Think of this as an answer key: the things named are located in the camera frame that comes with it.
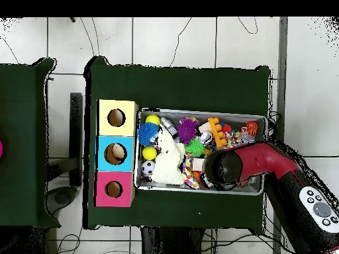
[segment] pink cube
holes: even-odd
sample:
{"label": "pink cube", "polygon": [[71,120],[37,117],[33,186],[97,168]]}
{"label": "pink cube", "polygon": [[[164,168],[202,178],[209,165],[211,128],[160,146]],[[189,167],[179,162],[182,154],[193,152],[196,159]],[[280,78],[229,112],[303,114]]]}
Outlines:
{"label": "pink cube", "polygon": [[95,206],[128,208],[134,198],[132,172],[98,171],[96,189]]}

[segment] yellow cube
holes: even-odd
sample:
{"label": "yellow cube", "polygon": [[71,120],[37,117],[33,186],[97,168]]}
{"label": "yellow cube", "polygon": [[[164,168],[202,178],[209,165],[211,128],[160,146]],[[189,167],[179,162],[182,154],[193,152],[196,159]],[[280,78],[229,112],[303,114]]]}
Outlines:
{"label": "yellow cube", "polygon": [[135,136],[138,105],[134,101],[99,99],[97,106],[100,136]]}

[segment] blue spiky ball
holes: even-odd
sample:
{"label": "blue spiky ball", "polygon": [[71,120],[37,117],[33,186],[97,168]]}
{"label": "blue spiky ball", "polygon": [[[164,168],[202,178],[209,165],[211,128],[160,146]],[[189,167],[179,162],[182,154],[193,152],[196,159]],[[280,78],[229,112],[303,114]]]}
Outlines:
{"label": "blue spiky ball", "polygon": [[144,146],[151,146],[150,139],[159,131],[159,127],[151,122],[141,124],[138,130],[139,142]]}

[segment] green table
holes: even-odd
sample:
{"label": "green table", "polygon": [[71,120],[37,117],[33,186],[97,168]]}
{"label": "green table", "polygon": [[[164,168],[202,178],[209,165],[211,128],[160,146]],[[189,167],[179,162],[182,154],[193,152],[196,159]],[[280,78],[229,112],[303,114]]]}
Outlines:
{"label": "green table", "polygon": [[45,81],[55,61],[0,65],[0,226],[60,226],[47,213]]}
{"label": "green table", "polygon": [[85,68],[85,228],[96,225],[251,228],[262,232],[263,194],[199,194],[136,190],[130,208],[93,207],[97,99],[135,101],[139,108],[228,112],[267,116],[270,70],[111,66],[94,57]]}

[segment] pink object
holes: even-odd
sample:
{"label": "pink object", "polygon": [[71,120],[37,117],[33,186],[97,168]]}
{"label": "pink object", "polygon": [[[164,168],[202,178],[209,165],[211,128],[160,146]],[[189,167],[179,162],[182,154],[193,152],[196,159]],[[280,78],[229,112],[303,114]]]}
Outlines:
{"label": "pink object", "polygon": [[[112,198],[106,193],[106,185],[111,181],[119,182],[122,186],[122,193],[118,198]],[[96,206],[128,208],[133,199],[132,188],[134,185],[131,172],[98,171]]]}
{"label": "pink object", "polygon": [[189,144],[189,141],[195,138],[195,128],[198,126],[197,120],[183,118],[180,120],[180,125],[177,127],[178,136],[181,143]]}

